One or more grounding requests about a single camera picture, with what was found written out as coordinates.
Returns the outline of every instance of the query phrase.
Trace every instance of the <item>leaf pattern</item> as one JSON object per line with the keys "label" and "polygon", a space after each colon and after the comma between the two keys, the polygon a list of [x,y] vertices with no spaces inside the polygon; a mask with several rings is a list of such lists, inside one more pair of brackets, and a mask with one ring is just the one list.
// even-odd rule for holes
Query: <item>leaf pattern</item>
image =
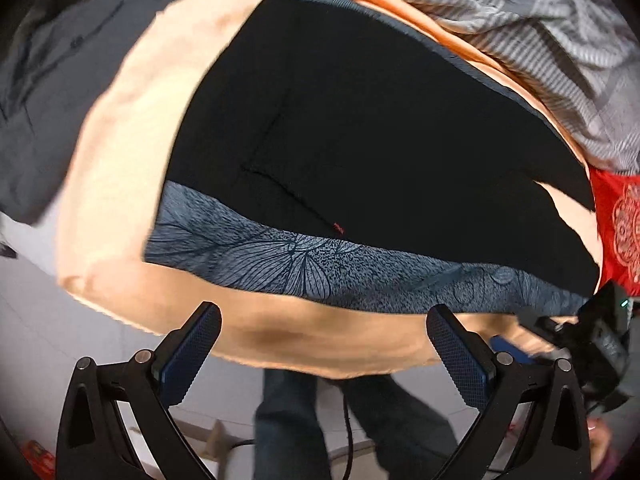
{"label": "leaf pattern", "polygon": [[518,269],[267,227],[174,182],[164,186],[145,259],[221,286],[390,314],[423,314],[444,303],[454,312],[532,306],[541,315],[563,316],[585,301]]}

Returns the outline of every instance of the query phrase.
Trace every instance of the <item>blue trousers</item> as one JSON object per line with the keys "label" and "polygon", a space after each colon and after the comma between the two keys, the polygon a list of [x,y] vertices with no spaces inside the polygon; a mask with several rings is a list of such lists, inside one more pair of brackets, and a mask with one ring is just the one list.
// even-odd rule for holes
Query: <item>blue trousers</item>
{"label": "blue trousers", "polygon": [[[390,375],[335,381],[375,443],[389,480],[430,480],[457,447],[446,418],[403,390]],[[331,480],[316,416],[317,378],[265,370],[255,413],[254,480]]]}

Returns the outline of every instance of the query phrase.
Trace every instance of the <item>metal screw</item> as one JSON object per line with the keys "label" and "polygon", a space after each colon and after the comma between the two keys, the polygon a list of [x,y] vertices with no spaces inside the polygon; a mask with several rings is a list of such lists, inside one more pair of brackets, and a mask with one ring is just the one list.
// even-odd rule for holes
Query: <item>metal screw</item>
{"label": "metal screw", "polygon": [[513,363],[513,356],[508,352],[499,352],[496,358],[502,365],[510,365]]}
{"label": "metal screw", "polygon": [[144,364],[151,359],[151,350],[140,350],[136,353],[136,362]]}
{"label": "metal screw", "polygon": [[571,363],[566,359],[558,359],[556,361],[558,363],[558,368],[560,368],[563,372],[568,372],[571,370]]}
{"label": "metal screw", "polygon": [[91,358],[90,357],[83,357],[80,360],[78,360],[78,362],[76,363],[76,368],[78,370],[84,370],[90,364],[91,364]]}

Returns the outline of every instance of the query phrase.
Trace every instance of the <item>white floor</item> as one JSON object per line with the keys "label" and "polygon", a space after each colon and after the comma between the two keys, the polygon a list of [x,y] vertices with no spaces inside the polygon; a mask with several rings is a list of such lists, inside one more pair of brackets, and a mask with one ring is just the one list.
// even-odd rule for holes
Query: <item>white floor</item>
{"label": "white floor", "polygon": [[[68,380],[80,357],[89,355],[98,364],[119,362],[141,348],[154,348],[159,340],[79,304],[27,259],[0,258],[0,414],[19,440],[35,439],[55,450]],[[459,438],[476,418],[442,366],[414,368],[396,379],[447,415]],[[260,370],[208,358],[172,413],[204,428],[222,420],[229,433],[249,438],[261,385]],[[321,386],[318,416],[328,449],[345,446],[342,397],[336,388]],[[357,424],[354,436],[365,438]],[[241,452],[247,461],[249,451]],[[249,462],[236,470],[228,480],[250,479]]]}

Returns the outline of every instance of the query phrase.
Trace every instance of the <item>human hand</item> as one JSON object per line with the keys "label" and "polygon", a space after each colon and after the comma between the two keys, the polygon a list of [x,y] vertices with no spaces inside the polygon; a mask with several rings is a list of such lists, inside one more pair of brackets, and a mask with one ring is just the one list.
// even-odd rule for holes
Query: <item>human hand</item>
{"label": "human hand", "polygon": [[591,446],[591,471],[602,464],[609,444],[611,444],[611,430],[601,418],[588,418],[589,442]]}

